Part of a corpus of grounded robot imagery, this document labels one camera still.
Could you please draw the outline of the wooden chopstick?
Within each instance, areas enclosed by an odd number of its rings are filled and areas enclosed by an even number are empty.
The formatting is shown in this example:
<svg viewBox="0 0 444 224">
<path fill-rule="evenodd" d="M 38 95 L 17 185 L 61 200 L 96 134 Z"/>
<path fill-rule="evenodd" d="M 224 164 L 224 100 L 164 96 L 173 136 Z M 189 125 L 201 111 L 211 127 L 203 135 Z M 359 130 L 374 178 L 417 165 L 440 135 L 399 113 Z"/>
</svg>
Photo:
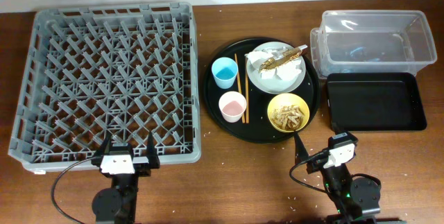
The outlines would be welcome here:
<svg viewBox="0 0 444 224">
<path fill-rule="evenodd" d="M 249 123 L 249 86 L 248 86 L 248 62 L 245 64 L 245 97 L 246 97 L 246 111 L 245 111 L 245 119 L 246 123 Z"/>
<path fill-rule="evenodd" d="M 238 87 L 238 92 L 240 94 L 242 94 L 242 89 L 241 89 L 241 80 L 240 80 L 240 68 L 239 68 L 239 62 L 238 62 L 238 58 L 237 58 L 237 54 L 234 54 L 234 61 L 236 62 L 237 65 L 237 87 Z M 245 112 L 242 114 L 241 116 L 241 120 L 242 123 L 246 123 L 246 118 L 245 118 Z"/>
</svg>

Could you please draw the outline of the brown food scraps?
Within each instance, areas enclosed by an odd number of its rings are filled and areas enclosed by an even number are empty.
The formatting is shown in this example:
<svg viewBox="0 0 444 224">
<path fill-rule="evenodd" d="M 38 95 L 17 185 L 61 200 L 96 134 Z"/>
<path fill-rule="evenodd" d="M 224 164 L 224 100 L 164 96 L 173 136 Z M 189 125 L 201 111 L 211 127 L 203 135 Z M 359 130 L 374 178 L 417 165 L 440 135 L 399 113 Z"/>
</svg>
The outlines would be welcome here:
<svg viewBox="0 0 444 224">
<path fill-rule="evenodd" d="M 282 106 L 271 112 L 271 121 L 281 130 L 295 131 L 302 126 L 305 114 L 298 105 Z"/>
</svg>

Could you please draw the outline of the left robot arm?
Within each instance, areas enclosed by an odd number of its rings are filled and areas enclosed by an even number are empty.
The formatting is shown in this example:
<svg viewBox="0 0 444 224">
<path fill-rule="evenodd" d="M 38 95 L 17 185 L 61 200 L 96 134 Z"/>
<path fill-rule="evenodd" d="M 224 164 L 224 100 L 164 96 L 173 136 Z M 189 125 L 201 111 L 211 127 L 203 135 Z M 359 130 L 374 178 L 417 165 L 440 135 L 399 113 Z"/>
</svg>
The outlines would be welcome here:
<svg viewBox="0 0 444 224">
<path fill-rule="evenodd" d="M 160 167 L 153 135 L 148 134 L 146 162 L 134 163 L 130 144 L 113 144 L 111 134 L 94 153 L 92 164 L 102 175 L 110 178 L 111 187 L 100 190 L 92 201 L 92 211 L 97 223 L 134 223 L 137 204 L 138 180 L 149 177 Z"/>
</svg>

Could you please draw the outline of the yellow bowl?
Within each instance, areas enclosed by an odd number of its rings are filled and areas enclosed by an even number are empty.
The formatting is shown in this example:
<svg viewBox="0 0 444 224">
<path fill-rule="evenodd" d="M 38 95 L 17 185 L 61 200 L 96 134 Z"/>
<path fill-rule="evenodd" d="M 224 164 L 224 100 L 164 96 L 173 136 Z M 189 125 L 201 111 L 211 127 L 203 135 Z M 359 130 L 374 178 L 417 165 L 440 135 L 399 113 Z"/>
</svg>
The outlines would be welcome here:
<svg viewBox="0 0 444 224">
<path fill-rule="evenodd" d="M 274 109 L 278 109 L 278 108 L 281 108 L 282 106 L 288 106 L 288 105 L 298 105 L 300 107 L 300 109 L 302 110 L 302 112 L 305 114 L 305 118 L 302 123 L 302 126 L 299 127 L 299 129 L 297 129 L 295 131 L 281 130 L 271 121 L 271 112 Z M 267 116 L 268 116 L 268 120 L 270 121 L 271 125 L 276 130 L 278 130 L 280 132 L 296 132 L 296 131 L 302 130 L 308 124 L 309 117 L 310 117 L 310 111 L 309 111 L 308 104 L 300 96 L 298 96 L 296 94 L 283 93 L 283 94 L 279 94 L 271 99 L 271 101 L 269 102 L 268 107 L 267 107 Z"/>
</svg>

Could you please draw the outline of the blue plastic cup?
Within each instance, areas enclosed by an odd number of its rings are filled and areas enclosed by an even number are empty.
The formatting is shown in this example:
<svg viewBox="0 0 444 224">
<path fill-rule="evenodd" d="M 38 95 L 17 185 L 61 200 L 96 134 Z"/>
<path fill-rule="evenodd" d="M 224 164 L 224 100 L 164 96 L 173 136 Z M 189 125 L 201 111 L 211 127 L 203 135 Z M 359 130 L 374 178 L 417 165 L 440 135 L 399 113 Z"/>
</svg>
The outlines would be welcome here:
<svg viewBox="0 0 444 224">
<path fill-rule="evenodd" d="M 212 63 L 211 72 L 216 85 L 221 89 L 228 89 L 234 84 L 238 66 L 232 58 L 222 57 Z"/>
</svg>

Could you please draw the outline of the pink plastic cup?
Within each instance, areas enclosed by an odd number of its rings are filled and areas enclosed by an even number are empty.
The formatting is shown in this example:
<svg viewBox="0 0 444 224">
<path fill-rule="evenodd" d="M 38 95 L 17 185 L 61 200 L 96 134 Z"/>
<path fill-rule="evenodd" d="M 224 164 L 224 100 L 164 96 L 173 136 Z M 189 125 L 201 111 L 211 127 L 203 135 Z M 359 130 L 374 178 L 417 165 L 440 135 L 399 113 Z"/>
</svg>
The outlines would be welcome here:
<svg viewBox="0 0 444 224">
<path fill-rule="evenodd" d="M 246 106 L 246 98 L 239 92 L 226 92 L 219 99 L 219 109 L 228 123 L 240 120 L 246 111 Z"/>
</svg>

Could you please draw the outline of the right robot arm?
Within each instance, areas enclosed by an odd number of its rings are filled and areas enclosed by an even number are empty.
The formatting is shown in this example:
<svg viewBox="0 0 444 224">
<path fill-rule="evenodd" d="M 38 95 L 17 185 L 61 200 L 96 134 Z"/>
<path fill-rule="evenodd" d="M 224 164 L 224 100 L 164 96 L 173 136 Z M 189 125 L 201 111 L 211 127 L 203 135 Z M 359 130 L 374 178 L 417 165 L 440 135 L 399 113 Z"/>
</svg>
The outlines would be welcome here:
<svg viewBox="0 0 444 224">
<path fill-rule="evenodd" d="M 351 174 L 346 164 L 355 157 L 358 139 L 349 132 L 342 132 L 328 139 L 328 147 L 309 155 L 302 139 L 294 135 L 296 164 L 289 171 L 290 178 L 315 191 L 325 193 L 334 203 L 337 214 L 327 216 L 326 223 L 376 223 L 380 213 L 379 199 L 382 183 L 363 173 Z M 319 172 L 323 189 L 297 180 L 293 171 L 305 165 L 308 174 Z"/>
</svg>

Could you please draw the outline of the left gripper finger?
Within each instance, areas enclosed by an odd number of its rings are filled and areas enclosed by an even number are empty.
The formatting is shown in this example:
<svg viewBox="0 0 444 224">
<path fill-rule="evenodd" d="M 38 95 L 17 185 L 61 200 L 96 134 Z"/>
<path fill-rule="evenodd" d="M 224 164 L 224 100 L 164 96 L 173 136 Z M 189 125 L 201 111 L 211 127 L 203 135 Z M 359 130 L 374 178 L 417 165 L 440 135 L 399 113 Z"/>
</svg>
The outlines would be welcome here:
<svg viewBox="0 0 444 224">
<path fill-rule="evenodd" d="M 108 149 L 110 146 L 111 136 L 112 136 L 112 134 L 110 132 L 107 132 L 105 134 L 105 139 L 104 139 L 103 143 L 100 145 L 99 149 L 94 153 L 95 157 L 102 157 L 105 154 L 109 153 Z"/>
<path fill-rule="evenodd" d="M 154 144 L 153 133 L 148 133 L 147 145 L 146 145 L 146 156 L 149 159 L 157 157 L 157 151 Z"/>
</svg>

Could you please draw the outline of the grey round plate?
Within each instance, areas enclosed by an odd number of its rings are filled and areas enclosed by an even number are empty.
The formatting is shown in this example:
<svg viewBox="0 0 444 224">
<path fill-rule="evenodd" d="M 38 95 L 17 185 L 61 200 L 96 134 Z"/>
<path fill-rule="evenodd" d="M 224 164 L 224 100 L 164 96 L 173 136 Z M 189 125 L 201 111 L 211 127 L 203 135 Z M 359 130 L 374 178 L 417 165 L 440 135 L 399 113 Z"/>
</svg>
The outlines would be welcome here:
<svg viewBox="0 0 444 224">
<path fill-rule="evenodd" d="M 253 51 L 271 51 L 273 53 L 282 53 L 293 47 L 284 42 L 266 42 L 255 47 Z M 282 80 L 277 73 L 274 73 L 270 78 L 262 78 L 258 69 L 251 63 L 247 61 L 246 70 L 250 82 L 256 86 L 258 89 L 269 94 L 281 94 L 287 93 L 295 90 L 299 87 L 304 80 L 306 74 L 306 65 L 302 56 L 299 58 L 300 64 L 296 65 L 291 71 L 296 72 L 296 76 L 291 80 Z"/>
</svg>

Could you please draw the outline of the white paper napkins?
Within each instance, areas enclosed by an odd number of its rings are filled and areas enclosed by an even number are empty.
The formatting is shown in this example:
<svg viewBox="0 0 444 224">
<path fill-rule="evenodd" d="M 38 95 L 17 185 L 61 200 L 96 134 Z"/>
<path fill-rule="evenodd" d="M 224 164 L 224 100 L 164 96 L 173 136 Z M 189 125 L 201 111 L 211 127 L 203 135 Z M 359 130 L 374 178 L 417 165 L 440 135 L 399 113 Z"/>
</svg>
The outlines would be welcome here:
<svg viewBox="0 0 444 224">
<path fill-rule="evenodd" d="M 266 60 L 268 60 L 269 58 L 272 58 L 272 57 L 277 59 L 279 54 L 281 54 L 281 53 L 276 54 L 271 51 L 265 51 L 265 52 L 251 51 L 250 53 L 247 53 L 245 55 L 245 57 L 247 58 L 247 60 L 251 61 L 251 63 L 259 71 L 259 67 L 263 62 L 265 62 Z M 296 65 L 298 65 L 298 64 L 300 64 L 300 61 L 297 58 L 297 59 L 295 59 L 291 62 L 288 62 L 282 66 L 279 66 L 275 69 L 263 71 L 263 72 L 259 72 L 259 73 L 262 75 L 262 78 L 270 78 L 273 76 L 274 73 L 277 73 L 278 76 L 282 80 L 291 80 L 292 78 L 294 78 L 296 76 L 296 72 L 291 71 L 291 70 L 294 69 L 296 67 Z"/>
</svg>

